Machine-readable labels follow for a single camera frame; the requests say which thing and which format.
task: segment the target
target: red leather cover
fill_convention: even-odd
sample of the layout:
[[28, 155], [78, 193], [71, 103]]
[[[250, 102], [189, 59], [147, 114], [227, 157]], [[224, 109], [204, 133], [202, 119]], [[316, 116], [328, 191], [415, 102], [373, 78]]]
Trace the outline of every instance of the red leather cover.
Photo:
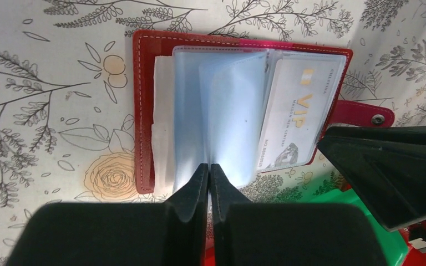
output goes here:
[[[217, 47], [258, 47], [282, 50], [295, 50], [311, 53], [340, 54], [345, 55], [347, 68], [352, 58], [352, 51], [344, 48], [322, 47], [309, 44], [274, 42], [265, 40], [248, 40], [229, 37], [217, 37], [209, 35], [196, 35], [175, 32], [161, 32], [157, 30], [138, 30], [133, 35], [133, 69], [134, 69], [134, 95], [135, 95], [135, 165], [136, 187], [141, 194], [152, 193], [154, 189], [154, 164], [153, 151], [151, 149], [151, 125], [153, 124], [154, 105], [154, 60], [160, 55], [172, 55], [172, 50], [179, 45], [217, 46]], [[364, 121], [373, 113], [386, 114], [388, 109], [365, 104], [341, 104], [337, 101], [344, 74], [341, 76], [339, 88], [334, 97], [331, 111], [323, 127], [330, 122], [346, 124], [366, 125]], [[359, 119], [351, 115], [357, 112], [368, 114]], [[391, 120], [385, 120], [382, 126], [390, 126]]]

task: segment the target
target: floral tablecloth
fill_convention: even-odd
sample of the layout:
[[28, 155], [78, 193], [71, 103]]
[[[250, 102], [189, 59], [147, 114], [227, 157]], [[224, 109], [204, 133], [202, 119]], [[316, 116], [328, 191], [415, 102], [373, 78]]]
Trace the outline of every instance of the floral tablecloth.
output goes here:
[[[426, 0], [0, 0], [0, 265], [41, 205], [169, 196], [135, 189], [137, 29], [350, 47], [341, 98], [426, 125]], [[242, 191], [302, 200], [340, 182], [318, 154]]]

